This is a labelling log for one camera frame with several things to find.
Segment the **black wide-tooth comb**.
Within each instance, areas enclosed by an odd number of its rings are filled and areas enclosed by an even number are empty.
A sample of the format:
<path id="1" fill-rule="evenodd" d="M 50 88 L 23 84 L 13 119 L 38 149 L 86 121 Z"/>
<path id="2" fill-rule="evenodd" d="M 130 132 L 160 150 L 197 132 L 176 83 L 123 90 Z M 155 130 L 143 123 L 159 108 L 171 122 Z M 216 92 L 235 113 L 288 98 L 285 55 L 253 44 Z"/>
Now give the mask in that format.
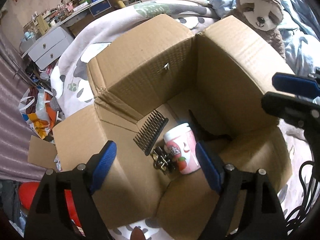
<path id="1" fill-rule="evenodd" d="M 147 117 L 143 126 L 133 138 L 136 145 L 148 156 L 169 119 L 154 109 Z"/>

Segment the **purple curtain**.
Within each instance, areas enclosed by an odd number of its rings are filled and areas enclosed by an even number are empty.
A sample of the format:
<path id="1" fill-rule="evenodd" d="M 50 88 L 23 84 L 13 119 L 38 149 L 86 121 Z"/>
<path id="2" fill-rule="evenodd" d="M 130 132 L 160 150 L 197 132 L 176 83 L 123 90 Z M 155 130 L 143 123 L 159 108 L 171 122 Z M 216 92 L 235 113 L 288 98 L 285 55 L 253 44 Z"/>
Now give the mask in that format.
<path id="1" fill-rule="evenodd" d="M 23 120 L 18 104 L 30 87 L 22 74 L 25 66 L 20 54 L 1 31 L 1 179 L 40 180 L 44 168 L 28 162 L 34 132 Z"/>

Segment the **grey two-drawer cabinet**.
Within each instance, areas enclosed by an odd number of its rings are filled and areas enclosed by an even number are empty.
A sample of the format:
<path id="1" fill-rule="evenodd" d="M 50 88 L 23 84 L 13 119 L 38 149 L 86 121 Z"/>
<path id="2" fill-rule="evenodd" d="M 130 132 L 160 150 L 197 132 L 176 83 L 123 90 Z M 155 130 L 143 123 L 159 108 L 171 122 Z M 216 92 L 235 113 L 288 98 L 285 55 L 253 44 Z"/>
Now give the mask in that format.
<path id="1" fill-rule="evenodd" d="M 31 46 L 28 56 L 36 63 L 40 70 L 57 60 L 73 42 L 73 36 L 61 27 L 39 38 Z"/>

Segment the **brown cardboard box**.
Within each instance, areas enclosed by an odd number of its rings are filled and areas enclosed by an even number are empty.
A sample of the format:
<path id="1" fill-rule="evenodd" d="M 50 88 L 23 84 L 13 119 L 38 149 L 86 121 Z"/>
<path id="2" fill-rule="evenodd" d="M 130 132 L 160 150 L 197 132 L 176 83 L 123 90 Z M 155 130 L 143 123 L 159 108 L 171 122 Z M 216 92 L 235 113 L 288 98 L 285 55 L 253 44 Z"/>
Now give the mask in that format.
<path id="1" fill-rule="evenodd" d="M 197 239 L 218 195 L 201 170 L 164 175 L 133 139 L 153 110 L 168 131 L 194 115 L 207 131 L 230 141 L 208 144 L 237 169 L 266 170 L 276 191 L 292 174 L 278 119 L 264 112 L 272 76 L 291 73 L 285 60 L 254 30 L 229 16 L 194 35 L 161 14 L 116 38 L 88 64 L 94 103 L 53 129 L 62 169 L 72 170 L 112 140 L 117 155 L 93 195 L 114 229 L 156 217 L 174 239 Z"/>

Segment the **white cluttered desk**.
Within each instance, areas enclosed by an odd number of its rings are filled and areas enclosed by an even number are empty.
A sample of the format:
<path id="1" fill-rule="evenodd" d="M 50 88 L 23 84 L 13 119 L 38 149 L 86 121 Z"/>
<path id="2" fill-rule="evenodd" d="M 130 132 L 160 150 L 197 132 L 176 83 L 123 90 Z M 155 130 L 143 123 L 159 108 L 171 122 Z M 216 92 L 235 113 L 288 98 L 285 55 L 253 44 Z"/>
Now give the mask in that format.
<path id="1" fill-rule="evenodd" d="M 104 1 L 107 1 L 107 0 L 97 0 L 97 1 L 94 1 L 94 2 L 91 2 L 91 3 L 85 2 L 84 4 L 77 6 L 76 8 L 73 9 L 73 12 L 71 13 L 70 16 L 65 18 L 63 21 L 57 22 L 57 24 L 54 25 L 52 28 L 50 28 L 50 30 L 46 34 L 48 34 L 49 32 L 53 31 L 57 27 L 61 27 L 63 29 L 66 29 L 67 28 L 67 22 L 71 21 L 72 19 L 75 19 L 82 12 L 90 10 L 92 7 L 94 7 L 96 5 L 100 5 Z M 28 52 L 30 51 L 30 49 L 31 49 L 31 47 L 22 55 L 22 57 L 27 56 Z"/>

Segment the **pink strawberry cup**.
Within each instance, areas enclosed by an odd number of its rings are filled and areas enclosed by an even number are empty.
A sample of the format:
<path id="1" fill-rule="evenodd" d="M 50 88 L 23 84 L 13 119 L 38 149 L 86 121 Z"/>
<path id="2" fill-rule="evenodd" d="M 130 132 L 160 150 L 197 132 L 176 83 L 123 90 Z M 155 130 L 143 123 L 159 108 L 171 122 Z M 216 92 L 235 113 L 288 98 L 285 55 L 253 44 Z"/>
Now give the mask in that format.
<path id="1" fill-rule="evenodd" d="M 181 174 L 190 174 L 201 168 L 195 153 L 195 136 L 187 122 L 167 131 L 163 140 Z"/>

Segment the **red round stool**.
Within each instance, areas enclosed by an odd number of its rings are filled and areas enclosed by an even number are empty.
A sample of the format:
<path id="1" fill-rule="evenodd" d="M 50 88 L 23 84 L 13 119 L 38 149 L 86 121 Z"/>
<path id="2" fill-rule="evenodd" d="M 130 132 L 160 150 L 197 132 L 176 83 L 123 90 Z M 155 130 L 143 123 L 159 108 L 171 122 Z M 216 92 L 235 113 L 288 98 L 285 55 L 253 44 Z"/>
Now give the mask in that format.
<path id="1" fill-rule="evenodd" d="M 18 196 L 21 201 L 21 204 L 28 211 L 30 210 L 31 204 L 33 202 L 33 198 L 35 196 L 35 193 L 38 187 L 39 187 L 39 182 L 32 181 L 32 182 L 23 183 L 18 188 Z M 76 213 L 71 190 L 65 190 L 65 198 L 66 198 L 70 219 L 76 224 L 76 226 L 81 227 L 80 220 Z"/>

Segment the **black metal hair clip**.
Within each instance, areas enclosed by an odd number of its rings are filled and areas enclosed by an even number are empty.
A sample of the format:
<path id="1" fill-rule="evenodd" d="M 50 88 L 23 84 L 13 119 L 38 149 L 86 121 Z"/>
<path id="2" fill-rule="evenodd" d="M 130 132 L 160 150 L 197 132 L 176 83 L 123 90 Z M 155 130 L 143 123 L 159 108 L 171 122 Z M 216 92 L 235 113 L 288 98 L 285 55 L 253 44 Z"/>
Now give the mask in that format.
<path id="1" fill-rule="evenodd" d="M 176 166 L 173 161 L 173 154 L 167 152 L 163 147 L 157 146 L 151 153 L 153 158 L 153 167 L 156 170 L 162 171 L 165 175 L 172 173 L 176 170 Z"/>

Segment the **blue patterned duvet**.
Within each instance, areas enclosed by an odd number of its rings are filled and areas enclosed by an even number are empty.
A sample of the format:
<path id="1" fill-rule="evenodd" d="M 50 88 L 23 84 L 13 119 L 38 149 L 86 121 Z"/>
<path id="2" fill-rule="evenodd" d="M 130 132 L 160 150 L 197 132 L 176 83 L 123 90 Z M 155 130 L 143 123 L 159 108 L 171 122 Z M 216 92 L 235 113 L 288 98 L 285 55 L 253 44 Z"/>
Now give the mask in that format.
<path id="1" fill-rule="evenodd" d="M 293 72 L 307 76 L 319 67 L 319 22 L 307 0 L 280 0 L 284 19 L 278 29 L 285 45 L 286 62 Z M 209 0 L 219 17 L 235 8 L 235 0 Z"/>

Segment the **brown sloth plush toy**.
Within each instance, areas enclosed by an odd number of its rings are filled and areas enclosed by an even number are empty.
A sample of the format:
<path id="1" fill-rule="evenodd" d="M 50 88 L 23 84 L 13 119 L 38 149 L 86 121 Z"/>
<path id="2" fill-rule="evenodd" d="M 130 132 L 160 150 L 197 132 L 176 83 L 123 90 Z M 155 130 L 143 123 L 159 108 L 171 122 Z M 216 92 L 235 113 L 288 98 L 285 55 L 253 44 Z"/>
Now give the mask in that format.
<path id="1" fill-rule="evenodd" d="M 259 34 L 283 59 L 286 58 L 282 35 L 278 29 L 284 18 L 280 0 L 235 0 L 234 16 Z"/>

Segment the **loose cardboard piece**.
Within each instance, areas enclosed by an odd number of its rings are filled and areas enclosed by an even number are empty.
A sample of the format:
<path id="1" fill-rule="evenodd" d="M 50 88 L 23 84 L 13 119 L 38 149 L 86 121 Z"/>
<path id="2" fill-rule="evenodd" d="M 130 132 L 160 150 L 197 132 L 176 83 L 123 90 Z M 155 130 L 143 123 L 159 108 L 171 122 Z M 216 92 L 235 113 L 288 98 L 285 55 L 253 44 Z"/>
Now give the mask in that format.
<path id="1" fill-rule="evenodd" d="M 57 171 L 54 162 L 57 156 L 56 146 L 51 142 L 31 136 L 28 151 L 28 162 L 43 168 L 51 168 Z"/>

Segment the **colourful shopping bag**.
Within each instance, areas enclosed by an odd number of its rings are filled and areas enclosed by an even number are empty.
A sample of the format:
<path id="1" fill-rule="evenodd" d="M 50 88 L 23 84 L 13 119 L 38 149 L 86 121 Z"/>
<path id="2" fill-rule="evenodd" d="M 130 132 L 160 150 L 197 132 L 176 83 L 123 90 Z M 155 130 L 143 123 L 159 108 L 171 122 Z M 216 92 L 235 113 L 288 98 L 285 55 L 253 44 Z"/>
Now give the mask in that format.
<path id="1" fill-rule="evenodd" d="M 41 139 L 47 137 L 56 123 L 61 121 L 61 111 L 51 106 L 54 99 L 52 92 L 41 86 L 29 87 L 18 104 L 23 119 Z"/>

